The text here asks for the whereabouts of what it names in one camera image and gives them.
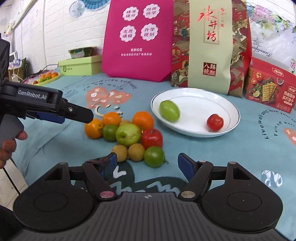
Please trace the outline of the person's left hand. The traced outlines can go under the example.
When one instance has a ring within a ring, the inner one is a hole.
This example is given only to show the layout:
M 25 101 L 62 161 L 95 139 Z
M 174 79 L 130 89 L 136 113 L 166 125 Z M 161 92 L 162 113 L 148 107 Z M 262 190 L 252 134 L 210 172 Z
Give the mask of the person's left hand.
M 16 139 L 26 140 L 28 137 L 25 131 L 21 131 L 16 138 L 3 142 L 0 148 L 0 168 L 3 169 L 6 162 L 11 158 L 13 152 L 16 150 Z

